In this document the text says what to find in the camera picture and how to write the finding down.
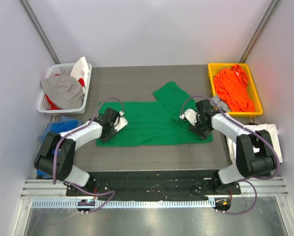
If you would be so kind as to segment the green t-shirt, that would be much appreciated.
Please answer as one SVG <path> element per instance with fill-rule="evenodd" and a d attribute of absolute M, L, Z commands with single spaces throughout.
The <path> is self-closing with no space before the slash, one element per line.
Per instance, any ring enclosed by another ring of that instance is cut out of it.
<path fill-rule="evenodd" d="M 155 101 L 107 102 L 107 108 L 124 111 L 128 124 L 110 140 L 96 140 L 99 147 L 137 147 L 159 145 L 205 144 L 213 141 L 212 135 L 205 140 L 189 131 L 190 123 L 179 118 L 181 108 L 196 109 L 195 101 L 176 82 L 168 82 L 153 92 Z"/>

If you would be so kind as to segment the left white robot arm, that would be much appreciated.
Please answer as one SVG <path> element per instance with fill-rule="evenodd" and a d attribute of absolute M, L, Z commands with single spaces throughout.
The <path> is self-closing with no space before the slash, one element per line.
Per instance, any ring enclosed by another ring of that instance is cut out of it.
<path fill-rule="evenodd" d="M 93 179 L 89 173 L 74 165 L 75 151 L 93 140 L 110 140 L 127 124 L 124 112 L 107 108 L 104 114 L 77 128 L 61 133 L 49 132 L 42 142 L 34 167 L 54 181 L 77 185 L 83 196 L 89 196 L 94 192 Z"/>

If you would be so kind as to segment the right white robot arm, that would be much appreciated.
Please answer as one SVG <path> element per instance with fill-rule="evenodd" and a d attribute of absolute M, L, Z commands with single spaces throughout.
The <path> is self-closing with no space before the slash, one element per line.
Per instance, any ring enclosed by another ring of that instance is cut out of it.
<path fill-rule="evenodd" d="M 235 144 L 235 163 L 215 171 L 212 190 L 225 193 L 231 184 L 256 177 L 271 179 L 280 170 L 280 161 L 267 130 L 253 130 L 236 121 L 210 99 L 196 103 L 196 109 L 181 109 L 180 118 L 190 123 L 189 130 L 207 139 L 213 130 L 221 132 Z"/>

